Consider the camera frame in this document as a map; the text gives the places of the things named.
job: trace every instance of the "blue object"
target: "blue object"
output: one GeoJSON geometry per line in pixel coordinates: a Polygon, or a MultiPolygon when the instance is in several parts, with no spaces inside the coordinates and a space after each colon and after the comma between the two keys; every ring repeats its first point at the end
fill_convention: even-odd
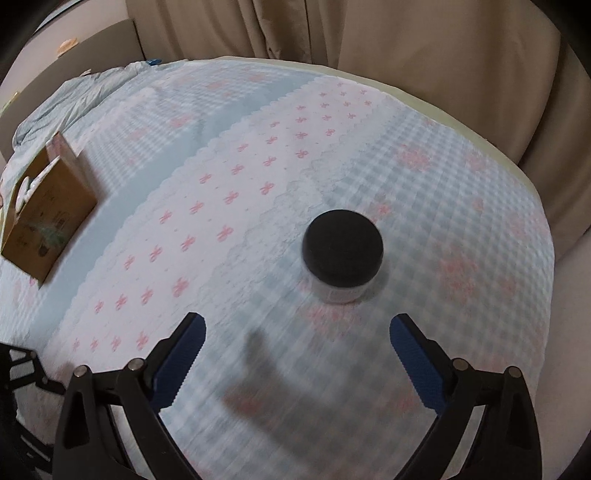
{"type": "Polygon", "coordinates": [[[408,315],[402,314],[396,315],[390,322],[390,342],[423,405],[435,410],[437,415],[441,415],[446,406],[443,396],[443,377],[433,365],[416,335],[404,322],[403,315],[410,320],[408,315]]]}
{"type": "Polygon", "coordinates": [[[205,343],[206,326],[201,315],[195,314],[181,333],[176,344],[154,374],[150,406],[159,412],[173,404],[184,379],[205,343]]]}

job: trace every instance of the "curtain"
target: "curtain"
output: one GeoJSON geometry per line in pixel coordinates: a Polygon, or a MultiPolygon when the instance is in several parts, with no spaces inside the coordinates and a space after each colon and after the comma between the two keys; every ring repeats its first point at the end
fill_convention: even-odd
{"type": "Polygon", "coordinates": [[[560,258],[591,225],[591,80],[530,0],[126,0],[147,58],[327,65],[451,114],[528,175],[560,258]]]}

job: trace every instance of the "white jar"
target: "white jar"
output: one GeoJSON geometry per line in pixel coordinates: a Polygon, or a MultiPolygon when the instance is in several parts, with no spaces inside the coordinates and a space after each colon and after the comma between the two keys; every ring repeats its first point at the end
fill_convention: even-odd
{"type": "Polygon", "coordinates": [[[302,241],[312,293],[327,303],[360,298],[377,275],[384,243],[375,225],[360,213],[331,210],[315,218],[302,241]]]}

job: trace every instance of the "bedsheet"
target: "bedsheet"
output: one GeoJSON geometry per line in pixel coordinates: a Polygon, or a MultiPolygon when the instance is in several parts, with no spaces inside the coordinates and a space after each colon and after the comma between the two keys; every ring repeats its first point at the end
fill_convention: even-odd
{"type": "MultiPolygon", "coordinates": [[[[89,80],[76,102],[92,107],[58,91],[35,113],[45,125],[20,129],[15,155],[65,126],[101,201],[40,289],[0,262],[2,341],[67,381],[203,315],[205,346],[161,417],[206,480],[393,478],[434,419],[389,344],[400,312],[452,357],[518,365],[535,395],[554,256],[519,178],[353,80],[236,60],[128,68],[108,89],[89,80]],[[301,273],[307,224],[335,208],[365,214],[385,245],[372,290],[345,306],[301,273]]],[[[56,399],[20,400],[51,439],[56,399]]]]}

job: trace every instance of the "bed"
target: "bed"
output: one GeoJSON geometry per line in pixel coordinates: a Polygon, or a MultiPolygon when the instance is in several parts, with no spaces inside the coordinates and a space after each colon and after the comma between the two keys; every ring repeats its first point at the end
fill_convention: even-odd
{"type": "MultiPolygon", "coordinates": [[[[519,365],[535,397],[554,272],[540,198],[441,110],[321,66],[138,61],[71,79],[28,115],[3,196],[56,129],[100,202],[41,288],[0,262],[0,338],[67,382],[202,314],[208,340],[162,418],[206,480],[395,476],[433,419],[389,345],[400,312],[450,356],[519,365]],[[300,263],[306,225],[335,208],[385,241],[378,281],[346,306],[317,301],[300,263]]],[[[35,395],[20,412],[49,441],[58,405],[35,395]]]]}
{"type": "Polygon", "coordinates": [[[150,58],[320,64],[451,114],[527,174],[559,259],[591,226],[591,79],[569,45],[579,30],[536,6],[553,3],[126,0],[150,58]]]}
{"type": "Polygon", "coordinates": [[[145,60],[133,20],[123,20],[82,41],[41,72],[0,115],[0,153],[8,161],[19,124],[66,80],[145,60]]]}

